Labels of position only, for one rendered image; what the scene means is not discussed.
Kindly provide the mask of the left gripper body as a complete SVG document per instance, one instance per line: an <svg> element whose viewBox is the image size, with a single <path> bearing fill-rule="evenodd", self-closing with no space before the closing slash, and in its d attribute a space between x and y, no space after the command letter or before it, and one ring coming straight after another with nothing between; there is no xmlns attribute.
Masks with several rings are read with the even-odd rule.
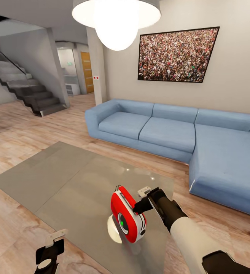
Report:
<svg viewBox="0 0 250 274"><path fill-rule="evenodd" d="M46 246L41 247L36 250L36 265L38 265L41 259L49 252L54 252L56 256L64 253L64 239L54 242L53 246L46 248Z"/></svg>

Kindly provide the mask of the radio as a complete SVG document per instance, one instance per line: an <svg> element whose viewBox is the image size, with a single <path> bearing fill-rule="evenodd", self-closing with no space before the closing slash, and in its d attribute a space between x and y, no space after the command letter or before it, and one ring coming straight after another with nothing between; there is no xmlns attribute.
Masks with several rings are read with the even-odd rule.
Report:
<svg viewBox="0 0 250 274"><path fill-rule="evenodd" d="M111 197L111 210L128 241L135 243L146 232L146 218L144 214L133 212L136 201L124 186L117 186Z"/></svg>

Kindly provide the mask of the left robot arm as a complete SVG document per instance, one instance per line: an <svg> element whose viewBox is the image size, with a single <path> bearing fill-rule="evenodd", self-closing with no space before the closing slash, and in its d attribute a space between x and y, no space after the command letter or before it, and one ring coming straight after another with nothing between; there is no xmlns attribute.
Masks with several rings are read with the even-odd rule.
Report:
<svg viewBox="0 0 250 274"><path fill-rule="evenodd" d="M34 274L60 274L57 256L64 253L64 239L54 241L68 233L67 229L46 236L46 245L36 250L37 269Z"/></svg>

